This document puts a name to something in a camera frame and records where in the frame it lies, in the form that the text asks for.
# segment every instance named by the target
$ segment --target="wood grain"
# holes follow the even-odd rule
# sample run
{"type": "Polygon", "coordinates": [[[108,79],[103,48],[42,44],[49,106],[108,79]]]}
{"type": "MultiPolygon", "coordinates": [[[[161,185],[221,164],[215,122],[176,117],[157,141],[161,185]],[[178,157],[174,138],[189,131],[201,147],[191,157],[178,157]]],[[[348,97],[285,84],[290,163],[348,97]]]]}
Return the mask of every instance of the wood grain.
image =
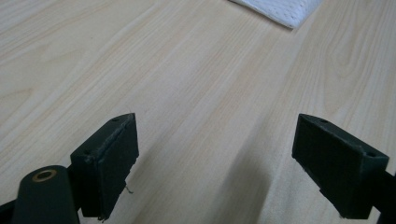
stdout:
{"type": "Polygon", "coordinates": [[[325,0],[293,31],[225,0],[2,1],[0,203],[135,112],[134,194],[106,223],[376,223],[341,219],[291,146],[312,114],[395,172],[395,21],[392,0],[325,0]]]}

